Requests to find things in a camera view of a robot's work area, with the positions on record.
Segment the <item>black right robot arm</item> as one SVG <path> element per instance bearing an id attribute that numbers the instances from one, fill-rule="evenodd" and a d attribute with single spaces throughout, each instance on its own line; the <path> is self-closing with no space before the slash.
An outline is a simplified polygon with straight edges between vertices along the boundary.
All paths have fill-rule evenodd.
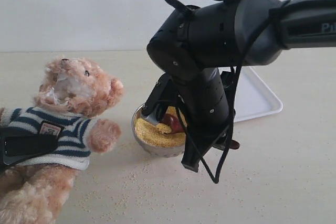
<path id="1" fill-rule="evenodd" d="M 239 69 L 283 50 L 335 46 L 335 0 L 216 0 L 177 6 L 149 41 L 164 72 L 142 110 L 160 121 L 169 105 L 187 120 L 187 148 L 222 150 L 231 138 Z"/>

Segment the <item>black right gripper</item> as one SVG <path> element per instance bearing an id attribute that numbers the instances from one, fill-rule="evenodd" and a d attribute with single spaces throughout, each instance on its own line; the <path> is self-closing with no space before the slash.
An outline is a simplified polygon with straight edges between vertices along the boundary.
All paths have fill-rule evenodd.
<path id="1" fill-rule="evenodd" d="M 187 129 L 209 137 L 214 145 L 224 145 L 229 105 L 218 68 L 175 67 L 172 79 L 184 102 L 182 113 Z M 167 109 L 173 104 L 171 77 L 160 76 L 143 107 L 143 119 L 150 124 L 169 123 Z"/>

